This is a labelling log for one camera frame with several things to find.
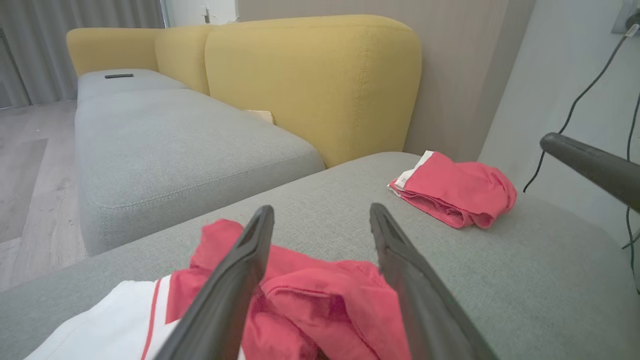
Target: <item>white wall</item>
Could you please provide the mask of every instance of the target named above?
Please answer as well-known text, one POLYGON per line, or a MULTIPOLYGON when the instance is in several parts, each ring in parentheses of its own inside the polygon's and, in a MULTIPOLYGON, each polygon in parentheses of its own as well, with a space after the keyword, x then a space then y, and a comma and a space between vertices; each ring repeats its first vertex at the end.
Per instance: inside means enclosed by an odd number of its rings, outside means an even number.
POLYGON ((205 9, 201 6, 207 4, 212 15, 211 24, 222 25, 236 20, 235 0, 166 0, 170 25, 173 27, 205 24, 205 9))
MULTIPOLYGON (((500 168, 522 190, 540 158, 540 138, 557 132, 571 103, 601 71, 620 40, 611 28, 622 0, 537 0, 479 161, 500 168)), ((607 74, 578 103, 564 132, 618 156, 640 92, 640 38, 625 42, 607 74)), ((631 159, 640 163, 640 123, 631 159)), ((567 209, 628 242, 626 207, 551 156, 527 194, 567 209)), ((632 229, 640 217, 632 211, 632 229)))

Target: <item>wall outlet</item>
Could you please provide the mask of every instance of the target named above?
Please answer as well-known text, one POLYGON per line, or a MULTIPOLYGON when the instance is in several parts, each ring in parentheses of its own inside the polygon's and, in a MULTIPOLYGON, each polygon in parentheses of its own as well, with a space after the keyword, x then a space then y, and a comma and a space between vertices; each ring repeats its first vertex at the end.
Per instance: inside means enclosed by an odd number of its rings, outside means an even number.
POLYGON ((626 34, 627 33, 627 19, 633 14, 638 12, 638 0, 623 0, 622 9, 618 14, 616 23, 611 30, 614 34, 626 34))

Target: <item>wood panel wall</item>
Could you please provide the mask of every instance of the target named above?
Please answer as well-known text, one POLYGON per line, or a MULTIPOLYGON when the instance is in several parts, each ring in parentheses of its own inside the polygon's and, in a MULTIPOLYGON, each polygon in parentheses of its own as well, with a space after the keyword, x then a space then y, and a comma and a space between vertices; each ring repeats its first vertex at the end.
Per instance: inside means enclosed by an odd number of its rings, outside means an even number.
POLYGON ((504 93, 535 0, 237 0, 239 21, 367 13, 420 36, 423 69, 404 150, 473 161, 504 93))

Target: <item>gray seat cushion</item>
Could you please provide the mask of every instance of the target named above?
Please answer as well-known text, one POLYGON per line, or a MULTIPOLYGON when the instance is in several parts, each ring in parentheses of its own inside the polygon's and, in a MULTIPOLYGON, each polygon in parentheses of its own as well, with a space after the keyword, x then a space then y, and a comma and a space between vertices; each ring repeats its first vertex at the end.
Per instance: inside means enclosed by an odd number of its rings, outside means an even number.
POLYGON ((322 171, 0 293, 0 354, 25 356, 120 281, 188 266, 200 228, 275 209, 273 243, 376 262, 369 206, 389 209, 501 359, 637 359, 640 297, 602 230, 534 197, 488 230, 452 229, 385 188, 418 156, 383 153, 322 171))
POLYGON ((324 169, 301 138, 188 89, 79 102, 76 147, 89 255, 324 169))
POLYGON ((145 69, 116 69, 88 72, 78 79, 78 101, 92 97, 142 90, 185 89, 180 81, 145 69), (105 79, 105 75, 133 74, 132 78, 105 79))

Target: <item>red cloth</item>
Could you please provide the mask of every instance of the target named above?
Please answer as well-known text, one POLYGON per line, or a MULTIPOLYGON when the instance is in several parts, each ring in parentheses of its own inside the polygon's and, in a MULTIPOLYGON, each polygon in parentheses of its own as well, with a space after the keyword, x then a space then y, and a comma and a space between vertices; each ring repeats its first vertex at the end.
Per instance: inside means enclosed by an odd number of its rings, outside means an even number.
MULTIPOLYGON (((171 278, 166 322, 182 317, 242 225, 202 228, 189 269, 171 278)), ((272 245, 249 305, 242 347, 247 360, 411 359, 396 292, 365 261, 325 262, 272 245)))
POLYGON ((476 162, 454 163, 439 152, 415 169, 404 190, 393 187, 404 200, 457 229, 476 224, 490 227, 513 208, 518 196, 511 181, 497 168, 476 162))

